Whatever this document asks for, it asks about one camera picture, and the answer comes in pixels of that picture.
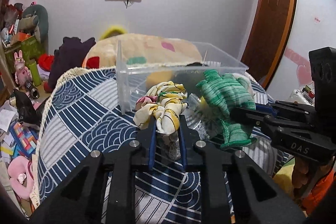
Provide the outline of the pink rabbit plush toy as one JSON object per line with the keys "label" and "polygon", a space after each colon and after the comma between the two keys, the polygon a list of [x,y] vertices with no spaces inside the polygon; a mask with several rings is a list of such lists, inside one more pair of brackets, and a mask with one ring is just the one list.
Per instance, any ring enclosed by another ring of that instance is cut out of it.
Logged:
{"label": "pink rabbit plush toy", "polygon": [[27,81],[31,81],[31,72],[25,65],[23,53],[21,50],[14,53],[15,82],[19,86],[25,86]]}

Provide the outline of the pink plush toy on floor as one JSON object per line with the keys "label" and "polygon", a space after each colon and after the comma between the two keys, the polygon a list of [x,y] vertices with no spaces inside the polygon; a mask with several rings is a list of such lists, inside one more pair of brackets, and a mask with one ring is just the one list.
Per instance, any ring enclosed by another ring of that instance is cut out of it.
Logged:
{"label": "pink plush toy on floor", "polygon": [[18,156],[11,161],[7,172],[15,194],[28,201],[34,187],[32,162],[24,156]]}

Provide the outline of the green cardboard box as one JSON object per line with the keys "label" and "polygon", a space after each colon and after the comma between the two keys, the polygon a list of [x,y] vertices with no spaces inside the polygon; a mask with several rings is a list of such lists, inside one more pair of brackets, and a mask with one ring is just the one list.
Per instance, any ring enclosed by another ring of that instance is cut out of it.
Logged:
{"label": "green cardboard box", "polygon": [[16,43],[5,49],[5,56],[7,65],[11,73],[15,72],[14,69],[14,53],[22,51],[23,58],[25,61],[30,59],[37,60],[43,53],[45,53],[44,45],[37,41],[35,36],[30,36],[22,42]]}

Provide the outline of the grey green plush toy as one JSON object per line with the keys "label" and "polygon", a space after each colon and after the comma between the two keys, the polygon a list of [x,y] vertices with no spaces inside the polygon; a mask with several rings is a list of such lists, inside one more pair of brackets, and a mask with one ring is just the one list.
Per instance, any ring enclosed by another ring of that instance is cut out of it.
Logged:
{"label": "grey green plush toy", "polygon": [[44,43],[48,39],[49,17],[42,5],[32,5],[23,11],[19,20],[18,31],[33,32],[38,42]]}

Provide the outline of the blue white patterned tablecloth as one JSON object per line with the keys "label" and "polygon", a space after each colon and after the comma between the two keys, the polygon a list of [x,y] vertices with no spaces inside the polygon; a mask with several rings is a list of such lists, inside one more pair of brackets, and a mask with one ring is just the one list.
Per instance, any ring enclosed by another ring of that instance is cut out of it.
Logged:
{"label": "blue white patterned tablecloth", "polygon": [[[135,139],[133,113],[122,114],[113,69],[67,79],[54,94],[43,126],[38,159],[41,202],[90,152],[117,151]],[[154,167],[135,174],[137,223],[199,223],[201,177],[186,172],[180,156],[169,155],[163,141]]]}

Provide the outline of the clear plastic storage box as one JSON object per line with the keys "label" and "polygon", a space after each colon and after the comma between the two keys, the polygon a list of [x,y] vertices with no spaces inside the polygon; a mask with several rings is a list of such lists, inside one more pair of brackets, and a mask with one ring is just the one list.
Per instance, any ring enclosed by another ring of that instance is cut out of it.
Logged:
{"label": "clear plastic storage box", "polygon": [[138,99],[161,82],[183,84],[189,94],[197,94],[195,85],[208,69],[220,75],[244,74],[248,66],[210,43],[165,39],[131,45],[119,41],[116,75],[121,111],[133,111]]}

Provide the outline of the green knitted glove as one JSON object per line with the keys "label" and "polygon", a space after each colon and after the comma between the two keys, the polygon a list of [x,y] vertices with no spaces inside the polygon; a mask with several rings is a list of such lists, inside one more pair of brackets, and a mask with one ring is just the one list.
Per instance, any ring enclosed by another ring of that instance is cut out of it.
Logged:
{"label": "green knitted glove", "polygon": [[197,83],[201,95],[210,106],[215,120],[222,131],[224,142],[222,150],[247,147],[256,141],[251,136],[252,126],[236,123],[230,118],[230,112],[236,107],[255,110],[254,98],[236,80],[233,73],[220,75],[214,69],[203,73],[204,79]]}

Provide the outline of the beige plush pillow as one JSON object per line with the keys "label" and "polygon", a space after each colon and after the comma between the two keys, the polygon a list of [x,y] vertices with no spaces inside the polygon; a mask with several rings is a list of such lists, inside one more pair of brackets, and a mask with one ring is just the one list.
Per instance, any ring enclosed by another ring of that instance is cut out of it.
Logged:
{"label": "beige plush pillow", "polygon": [[196,45],[182,39],[143,34],[122,34],[97,42],[87,53],[82,67],[114,67],[120,58],[126,65],[200,63],[203,58]]}

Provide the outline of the yellow floral white cloth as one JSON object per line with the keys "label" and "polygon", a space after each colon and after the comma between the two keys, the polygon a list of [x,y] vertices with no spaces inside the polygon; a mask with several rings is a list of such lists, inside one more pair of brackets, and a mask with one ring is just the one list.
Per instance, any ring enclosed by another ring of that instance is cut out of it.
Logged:
{"label": "yellow floral white cloth", "polygon": [[154,117],[156,132],[171,135],[179,129],[179,116],[187,108],[186,98],[183,84],[173,81],[156,84],[136,102],[133,121],[140,129],[145,129]]}

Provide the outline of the brown wooden door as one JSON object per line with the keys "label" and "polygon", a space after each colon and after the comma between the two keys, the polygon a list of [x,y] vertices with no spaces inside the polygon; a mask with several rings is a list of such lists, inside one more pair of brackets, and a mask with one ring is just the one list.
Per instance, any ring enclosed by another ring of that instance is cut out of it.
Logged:
{"label": "brown wooden door", "polygon": [[285,47],[294,0],[258,0],[242,62],[266,88]]}

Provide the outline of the red plush item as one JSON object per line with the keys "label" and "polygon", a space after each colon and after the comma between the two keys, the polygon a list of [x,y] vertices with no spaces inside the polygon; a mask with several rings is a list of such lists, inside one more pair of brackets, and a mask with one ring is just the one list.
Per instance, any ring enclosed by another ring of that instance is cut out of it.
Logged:
{"label": "red plush item", "polygon": [[53,63],[54,63],[54,55],[48,55],[46,53],[43,53],[38,58],[38,64],[40,68],[44,71],[50,72]]}

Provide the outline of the dark purple garment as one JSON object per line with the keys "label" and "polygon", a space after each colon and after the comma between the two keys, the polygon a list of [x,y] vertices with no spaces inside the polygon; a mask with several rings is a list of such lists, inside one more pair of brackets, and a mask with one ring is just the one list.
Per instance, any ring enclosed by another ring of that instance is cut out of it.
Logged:
{"label": "dark purple garment", "polygon": [[87,53],[95,44],[95,38],[82,42],[78,37],[64,37],[62,45],[54,51],[54,61],[48,80],[49,87],[54,89],[60,76],[69,69],[81,67]]}

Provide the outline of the white sock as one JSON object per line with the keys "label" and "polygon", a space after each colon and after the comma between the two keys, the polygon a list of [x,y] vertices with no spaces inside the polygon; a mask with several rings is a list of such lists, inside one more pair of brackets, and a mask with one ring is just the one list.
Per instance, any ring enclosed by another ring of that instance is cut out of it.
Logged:
{"label": "white sock", "polygon": [[251,95],[251,97],[254,97],[254,92],[252,89],[251,81],[248,77],[245,75],[242,75],[240,73],[234,73],[233,76],[236,78],[236,80],[247,90],[247,92]]}

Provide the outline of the green cylinder bottle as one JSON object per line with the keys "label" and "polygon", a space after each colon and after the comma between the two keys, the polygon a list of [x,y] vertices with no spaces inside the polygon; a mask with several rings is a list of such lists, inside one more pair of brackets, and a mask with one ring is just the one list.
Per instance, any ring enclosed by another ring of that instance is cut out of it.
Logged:
{"label": "green cylinder bottle", "polygon": [[41,81],[40,74],[38,72],[37,62],[34,59],[29,60],[28,68],[31,72],[31,77],[33,79],[34,85],[39,86],[42,83],[42,81]]}

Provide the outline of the yellow soft ball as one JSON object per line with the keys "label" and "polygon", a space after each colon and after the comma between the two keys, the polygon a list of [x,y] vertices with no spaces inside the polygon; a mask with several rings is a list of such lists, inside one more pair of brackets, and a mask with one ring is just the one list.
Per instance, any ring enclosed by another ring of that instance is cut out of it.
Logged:
{"label": "yellow soft ball", "polygon": [[172,71],[157,71],[150,73],[146,78],[146,88],[150,89],[154,85],[170,81],[173,78]]}

